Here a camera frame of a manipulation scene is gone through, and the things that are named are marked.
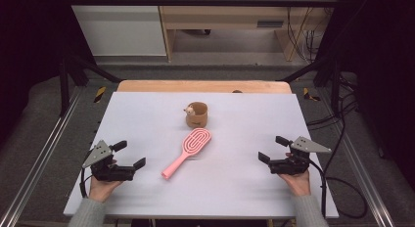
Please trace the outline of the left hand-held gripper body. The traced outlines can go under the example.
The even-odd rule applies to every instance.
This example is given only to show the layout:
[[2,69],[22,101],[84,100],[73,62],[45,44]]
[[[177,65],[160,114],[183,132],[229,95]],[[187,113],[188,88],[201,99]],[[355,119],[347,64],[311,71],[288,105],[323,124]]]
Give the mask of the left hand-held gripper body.
[[104,140],[100,140],[87,154],[82,167],[90,168],[99,181],[131,181],[136,170],[133,165],[114,163],[114,152]]

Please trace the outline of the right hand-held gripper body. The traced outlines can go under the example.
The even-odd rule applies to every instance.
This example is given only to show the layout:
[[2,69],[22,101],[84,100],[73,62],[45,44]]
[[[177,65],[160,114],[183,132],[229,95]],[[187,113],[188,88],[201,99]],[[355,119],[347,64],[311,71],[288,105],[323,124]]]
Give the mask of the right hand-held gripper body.
[[268,167],[272,174],[295,175],[304,173],[310,165],[311,153],[331,154],[332,150],[310,139],[299,136],[291,141],[289,155],[285,159],[271,159]]

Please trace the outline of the pink hairbrush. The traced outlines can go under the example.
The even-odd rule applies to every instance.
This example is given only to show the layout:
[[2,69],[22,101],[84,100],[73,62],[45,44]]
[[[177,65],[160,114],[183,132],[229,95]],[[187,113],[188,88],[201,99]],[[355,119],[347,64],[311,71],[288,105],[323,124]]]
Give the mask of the pink hairbrush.
[[199,153],[210,139],[211,134],[207,129],[193,129],[182,141],[181,155],[161,173],[161,177],[168,180],[184,160]]

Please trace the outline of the brown cup with animal figure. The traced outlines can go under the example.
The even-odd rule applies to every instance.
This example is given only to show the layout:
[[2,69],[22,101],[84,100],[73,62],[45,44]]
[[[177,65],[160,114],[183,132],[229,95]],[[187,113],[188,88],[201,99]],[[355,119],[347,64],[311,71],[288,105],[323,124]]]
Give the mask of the brown cup with animal figure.
[[191,128],[205,128],[208,124],[208,106],[203,102],[190,103],[185,109],[186,124]]

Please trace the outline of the person's left hand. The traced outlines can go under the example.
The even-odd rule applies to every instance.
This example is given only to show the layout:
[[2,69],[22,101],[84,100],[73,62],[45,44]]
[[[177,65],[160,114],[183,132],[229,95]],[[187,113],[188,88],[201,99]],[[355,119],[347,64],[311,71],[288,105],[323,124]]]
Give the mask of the person's left hand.
[[99,181],[93,176],[90,181],[88,198],[99,203],[104,203],[121,184],[122,181]]

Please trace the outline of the person's right hand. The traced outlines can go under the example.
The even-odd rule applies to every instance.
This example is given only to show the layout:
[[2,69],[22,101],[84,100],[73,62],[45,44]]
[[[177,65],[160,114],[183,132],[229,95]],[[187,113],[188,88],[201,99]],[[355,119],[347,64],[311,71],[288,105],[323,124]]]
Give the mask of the person's right hand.
[[311,195],[308,170],[304,173],[295,175],[280,174],[279,177],[286,182],[294,196],[301,197]]

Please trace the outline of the yellow black striped tape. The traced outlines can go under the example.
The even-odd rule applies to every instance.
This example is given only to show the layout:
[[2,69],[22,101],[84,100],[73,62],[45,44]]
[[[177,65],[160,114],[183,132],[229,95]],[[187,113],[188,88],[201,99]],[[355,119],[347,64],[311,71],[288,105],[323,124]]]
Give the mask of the yellow black striped tape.
[[309,91],[308,91],[308,88],[303,88],[303,97],[306,100],[312,100],[312,101],[315,101],[315,102],[321,101],[321,99],[318,96],[311,96]]
[[98,91],[96,93],[96,96],[94,98],[94,103],[99,103],[100,102],[100,100],[102,99],[105,91],[106,91],[106,87],[105,86],[102,86],[102,87],[100,87],[98,89]]

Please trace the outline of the white cabinet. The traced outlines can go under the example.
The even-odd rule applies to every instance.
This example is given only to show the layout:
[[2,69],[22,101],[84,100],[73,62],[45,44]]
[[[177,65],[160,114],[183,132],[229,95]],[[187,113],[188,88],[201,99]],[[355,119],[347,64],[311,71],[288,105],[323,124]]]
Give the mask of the white cabinet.
[[95,57],[165,56],[157,6],[73,6]]

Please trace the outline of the black curtain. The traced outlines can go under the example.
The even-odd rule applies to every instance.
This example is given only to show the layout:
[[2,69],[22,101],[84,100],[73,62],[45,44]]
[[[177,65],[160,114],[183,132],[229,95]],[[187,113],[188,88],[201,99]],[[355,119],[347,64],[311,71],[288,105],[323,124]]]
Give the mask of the black curtain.
[[381,148],[415,190],[415,0],[342,0],[320,52],[343,29],[343,71],[357,76],[357,97]]
[[58,0],[0,0],[0,145],[32,86],[59,74],[63,53],[95,60],[72,7]]

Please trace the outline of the wooden desk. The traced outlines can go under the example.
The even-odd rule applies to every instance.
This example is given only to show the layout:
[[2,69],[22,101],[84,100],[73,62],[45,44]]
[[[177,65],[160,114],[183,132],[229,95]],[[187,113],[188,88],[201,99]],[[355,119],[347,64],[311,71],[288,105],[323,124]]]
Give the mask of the wooden desk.
[[307,30],[323,31],[331,9],[272,7],[161,6],[163,28],[179,29],[270,29],[275,32],[285,59],[295,59]]

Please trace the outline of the black horizontal bar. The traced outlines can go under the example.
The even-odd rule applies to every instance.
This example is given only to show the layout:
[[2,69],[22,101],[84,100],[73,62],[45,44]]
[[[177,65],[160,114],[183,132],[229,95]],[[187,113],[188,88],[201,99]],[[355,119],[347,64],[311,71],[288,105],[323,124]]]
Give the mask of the black horizontal bar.
[[78,6],[218,6],[334,8],[338,0],[63,0]]

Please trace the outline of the aluminium rail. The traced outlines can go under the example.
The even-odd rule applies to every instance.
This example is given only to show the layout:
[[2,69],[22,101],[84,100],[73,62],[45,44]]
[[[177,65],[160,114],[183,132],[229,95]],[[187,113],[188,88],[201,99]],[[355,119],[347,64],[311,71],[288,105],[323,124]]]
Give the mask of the aluminium rail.
[[346,133],[344,134],[342,141],[347,160],[378,226],[395,227],[392,217],[386,208],[374,182],[372,181],[362,160],[358,156],[357,150]]
[[3,216],[0,218],[0,227],[15,227],[18,220],[33,193],[44,169],[53,155],[62,135],[64,134],[69,120],[79,102],[79,99],[84,92],[83,87],[75,87],[71,97],[69,98],[69,106],[66,112],[60,116],[55,123],[52,132],[49,134],[47,141],[42,147],[36,161],[31,167],[28,175],[19,188],[18,193],[13,199],[12,203],[6,209]]

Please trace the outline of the black metal frame stand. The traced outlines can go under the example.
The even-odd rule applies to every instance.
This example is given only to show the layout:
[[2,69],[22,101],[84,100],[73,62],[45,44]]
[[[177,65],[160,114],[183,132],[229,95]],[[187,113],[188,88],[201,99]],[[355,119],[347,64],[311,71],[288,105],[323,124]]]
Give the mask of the black metal frame stand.
[[330,96],[330,109],[335,116],[340,115],[340,75],[341,66],[336,58],[330,58],[329,56],[323,56],[322,58],[314,61],[313,63],[301,68],[300,70],[282,78],[283,82],[291,83],[297,78],[316,70],[317,73],[313,79],[313,83],[316,87],[325,87],[328,81],[331,81],[331,96]]
[[99,68],[96,64],[85,61],[78,56],[64,57],[59,64],[61,90],[60,116],[64,116],[69,111],[69,77],[72,78],[76,86],[86,86],[89,82],[89,78],[84,72],[86,69],[93,71],[112,83],[122,82],[121,78],[110,74],[109,72]]

